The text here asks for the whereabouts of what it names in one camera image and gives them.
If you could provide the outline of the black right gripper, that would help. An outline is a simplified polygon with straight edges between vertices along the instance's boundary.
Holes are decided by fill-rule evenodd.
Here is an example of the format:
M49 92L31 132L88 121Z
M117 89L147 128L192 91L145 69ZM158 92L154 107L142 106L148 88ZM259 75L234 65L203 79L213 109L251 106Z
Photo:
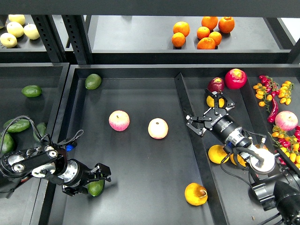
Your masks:
M202 117L187 115L187 127L197 135L203 135L209 130L222 143L239 143L241 126L228 114L235 107L235 103L224 92L211 92L208 89L205 92L213 99L213 107Z

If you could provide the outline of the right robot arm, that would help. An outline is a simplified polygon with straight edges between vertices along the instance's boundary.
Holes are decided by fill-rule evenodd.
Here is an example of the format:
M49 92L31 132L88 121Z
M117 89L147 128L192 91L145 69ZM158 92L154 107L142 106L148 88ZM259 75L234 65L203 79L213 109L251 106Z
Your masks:
M213 106L203 116L187 115L187 126L197 135L203 136L210 131L223 145L224 163L230 156L237 167L249 172L253 183L250 184L257 200L265 211L276 208L278 216L285 225L300 223L300 171L288 162L282 150L276 154L263 148L266 136L261 137L256 146L253 132L238 125L229 111L235 103L223 92L205 90L212 97Z

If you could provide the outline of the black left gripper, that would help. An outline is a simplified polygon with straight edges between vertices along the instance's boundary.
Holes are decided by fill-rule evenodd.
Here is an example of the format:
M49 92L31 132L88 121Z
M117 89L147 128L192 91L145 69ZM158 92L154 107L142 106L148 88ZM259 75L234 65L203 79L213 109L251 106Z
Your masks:
M111 182L110 176L110 167L102 163L97 163L94 169L89 169L86 165L77 160L68 160L67 168L63 173L64 184L62 186L62 192L69 196L76 194L87 195L89 192L86 186L90 182L99 180Z

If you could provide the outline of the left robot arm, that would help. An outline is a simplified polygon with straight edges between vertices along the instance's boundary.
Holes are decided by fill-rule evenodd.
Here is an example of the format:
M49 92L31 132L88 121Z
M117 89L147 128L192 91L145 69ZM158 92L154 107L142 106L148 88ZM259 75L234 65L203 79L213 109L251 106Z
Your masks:
M62 192L74 196L88 194L88 185L96 182L110 182L110 167L98 163L93 168L76 159L68 159L67 152L76 146L77 139L83 134L80 129L75 136L60 143L54 143L49 134L41 135L33 120L25 115L9 120L0 134L3 142L5 135L14 130L32 127L39 139L37 146L26 150L5 153L0 158L0 196L9 198L14 191L29 179L45 179L62 187Z

